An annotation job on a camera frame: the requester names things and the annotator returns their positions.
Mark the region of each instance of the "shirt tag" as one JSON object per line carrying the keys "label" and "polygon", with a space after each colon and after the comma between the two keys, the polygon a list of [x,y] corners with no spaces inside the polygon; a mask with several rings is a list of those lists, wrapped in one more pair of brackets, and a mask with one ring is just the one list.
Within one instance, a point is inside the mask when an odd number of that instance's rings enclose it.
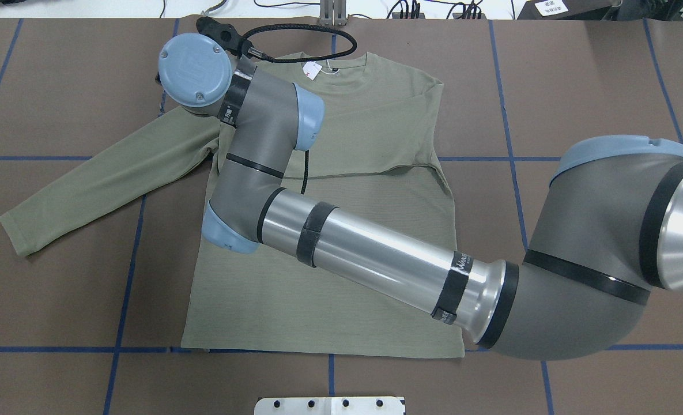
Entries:
{"label": "shirt tag", "polygon": [[306,62],[305,65],[303,65],[303,73],[305,73],[305,76],[311,79],[313,81],[316,76],[318,76],[318,73],[320,72],[320,68],[323,66],[315,63],[315,62]]}
{"label": "shirt tag", "polygon": [[569,11],[562,0],[547,0],[547,2],[536,3],[534,6],[542,16],[557,15]]}

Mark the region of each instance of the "green long-sleeve shirt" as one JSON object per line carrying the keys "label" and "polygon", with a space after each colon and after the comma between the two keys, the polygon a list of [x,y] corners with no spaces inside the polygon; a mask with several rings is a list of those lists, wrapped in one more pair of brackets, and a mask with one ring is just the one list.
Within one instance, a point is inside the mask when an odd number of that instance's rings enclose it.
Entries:
{"label": "green long-sleeve shirt", "polygon": [[[302,64],[260,67],[323,98],[307,194],[419,239],[455,247],[454,200],[433,151],[442,84],[373,54],[333,61],[307,78]],[[19,255],[175,181],[210,153],[210,197],[233,129],[181,108],[149,123],[1,216]],[[296,152],[283,186],[298,190]],[[461,357],[462,333],[365,287],[268,247],[252,255],[201,240],[183,347]]]}

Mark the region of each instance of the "blue joint cap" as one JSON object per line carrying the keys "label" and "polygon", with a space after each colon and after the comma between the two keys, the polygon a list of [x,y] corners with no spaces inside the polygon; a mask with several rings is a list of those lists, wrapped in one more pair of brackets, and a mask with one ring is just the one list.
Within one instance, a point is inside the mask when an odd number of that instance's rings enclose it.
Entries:
{"label": "blue joint cap", "polygon": [[604,135],[573,145],[561,158],[551,183],[561,173],[595,160],[629,154],[670,154],[683,157],[683,144],[669,139],[650,139],[643,135]]}
{"label": "blue joint cap", "polygon": [[233,66],[215,40],[198,33],[170,39],[159,57],[162,87],[178,103],[194,108],[220,100],[231,84]]}
{"label": "blue joint cap", "polygon": [[252,253],[259,247],[259,242],[244,238],[224,223],[210,207],[210,203],[205,205],[201,232],[208,242],[233,252]]}
{"label": "blue joint cap", "polygon": [[312,92],[297,86],[297,141],[296,150],[306,152],[313,146],[320,126],[323,124],[323,116],[326,113],[326,105],[320,97]]}

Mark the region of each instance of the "brown table surface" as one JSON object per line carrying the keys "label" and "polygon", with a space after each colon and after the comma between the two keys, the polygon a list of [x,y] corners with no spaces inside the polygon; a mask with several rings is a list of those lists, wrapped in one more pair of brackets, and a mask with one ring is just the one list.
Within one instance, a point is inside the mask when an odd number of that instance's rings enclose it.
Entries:
{"label": "brown table surface", "polygon": [[[175,106],[156,56],[195,19],[0,19],[0,215]],[[574,142],[683,142],[683,23],[352,18],[345,30],[354,56],[444,81],[436,150],[459,249],[484,261],[520,263]],[[253,40],[270,55],[345,48],[305,32]],[[179,349],[208,167],[28,258],[0,225],[0,413],[238,414],[259,397],[328,395],[404,396],[426,414],[683,413],[683,292],[656,290],[620,344],[570,361]]]}

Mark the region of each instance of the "black band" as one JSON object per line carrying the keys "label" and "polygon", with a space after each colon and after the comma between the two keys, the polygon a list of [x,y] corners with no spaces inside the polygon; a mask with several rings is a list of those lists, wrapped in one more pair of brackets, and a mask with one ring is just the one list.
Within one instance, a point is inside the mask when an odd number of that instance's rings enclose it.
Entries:
{"label": "black band", "polygon": [[683,162],[676,163],[659,182],[644,213],[639,236],[639,263],[646,281],[652,286],[665,288],[659,279],[657,249],[659,234],[662,233],[663,218],[671,197],[683,179]]}
{"label": "black band", "polygon": [[254,170],[259,170],[262,173],[269,174],[270,176],[275,176],[278,179],[282,179],[282,177],[284,176],[284,174],[281,171],[275,170],[274,168],[269,168],[265,165],[261,165],[260,163],[252,162],[251,160],[246,160],[244,157],[239,157],[238,155],[232,153],[226,154],[226,160],[231,160],[234,163],[239,163],[240,165],[253,168]]}
{"label": "black band", "polygon": [[601,271],[534,250],[526,252],[523,262],[536,265],[550,273],[563,276],[631,303],[646,305],[651,293],[648,289],[641,288],[628,281],[623,281],[620,278],[603,274]]}
{"label": "black band", "polygon": [[249,58],[239,59],[236,70],[231,76],[231,84],[223,97],[221,108],[218,110],[218,119],[229,126],[236,126],[236,118],[239,116],[241,105],[247,96],[249,84],[254,77],[256,66]]}
{"label": "black band", "polygon": [[456,309],[459,308],[459,302],[462,301],[462,295],[465,294],[467,282],[470,281],[473,262],[469,255],[454,251],[449,273],[446,275],[446,281],[441,288],[439,300],[431,312],[431,317],[442,323],[454,323]]}
{"label": "black band", "polygon": [[267,198],[265,205],[262,206],[262,212],[259,214],[259,221],[256,223],[256,239],[258,242],[260,242],[260,244],[264,244],[264,241],[262,241],[262,227],[265,226],[265,216],[267,215],[267,211],[270,210],[270,205],[272,205],[272,202],[275,201],[275,197],[277,197],[277,195],[283,190],[285,190],[284,187],[277,187],[277,189],[270,194],[270,197]]}
{"label": "black band", "polygon": [[503,287],[500,289],[500,297],[497,298],[495,311],[492,313],[492,318],[489,319],[489,324],[482,334],[482,338],[477,342],[477,346],[489,349],[500,338],[505,323],[510,317],[510,309],[513,307],[513,301],[515,301],[515,292],[518,291],[518,275],[518,265],[505,262],[505,281],[503,281]]}
{"label": "black band", "polygon": [[326,223],[326,219],[335,208],[336,206],[330,203],[318,202],[310,210],[300,232],[300,238],[297,240],[296,257],[298,261],[315,268],[313,263],[315,245],[318,243],[318,239],[320,239],[320,230],[323,228],[323,224]]}

